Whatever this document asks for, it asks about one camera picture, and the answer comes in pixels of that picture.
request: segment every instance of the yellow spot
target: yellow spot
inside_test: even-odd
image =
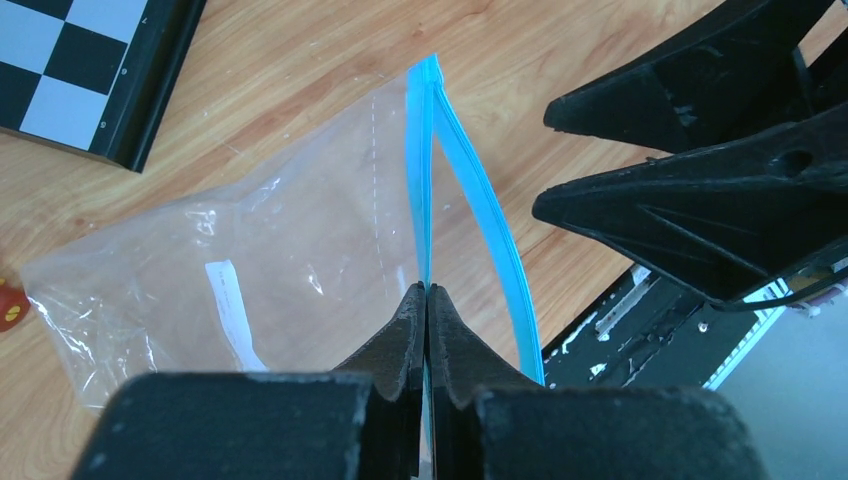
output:
[[[21,313],[21,307],[15,305],[10,308],[8,312],[6,312],[6,321],[14,322],[16,318],[18,318],[18,314]]]

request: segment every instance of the black square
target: black square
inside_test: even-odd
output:
[[[108,95],[126,48],[124,42],[66,23],[44,74]]]
[[[9,0],[12,3],[64,20],[74,0]]]
[[[0,62],[0,127],[18,130],[41,75]]]

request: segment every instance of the gray floor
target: gray floor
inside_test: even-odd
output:
[[[774,479],[848,479],[848,298],[787,311],[718,392],[747,422]]]

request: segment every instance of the wooden table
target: wooden table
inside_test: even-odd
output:
[[[635,58],[719,0],[210,0],[143,175],[0,135],[0,276],[103,226],[235,181],[438,52],[521,251],[549,341],[630,262],[535,221],[546,187],[652,152],[557,134],[547,103]],[[821,49],[841,12],[811,35]],[[95,417],[34,314],[0,334],[0,476],[68,474]]]

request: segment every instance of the black cable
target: black cable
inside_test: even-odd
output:
[[[734,303],[724,303],[724,304],[709,304],[713,309],[718,310],[720,312],[751,312],[754,310],[764,310],[766,308],[777,308],[777,307],[785,307],[786,305],[790,305],[793,303],[798,303],[805,298],[818,293],[824,290],[827,287],[833,286],[842,280],[848,278],[848,268],[843,268],[842,270],[834,273],[833,275],[823,278],[816,283],[804,287],[801,290],[793,293],[792,295],[787,295],[782,298],[775,298],[774,300],[763,300],[761,302],[734,302]]]

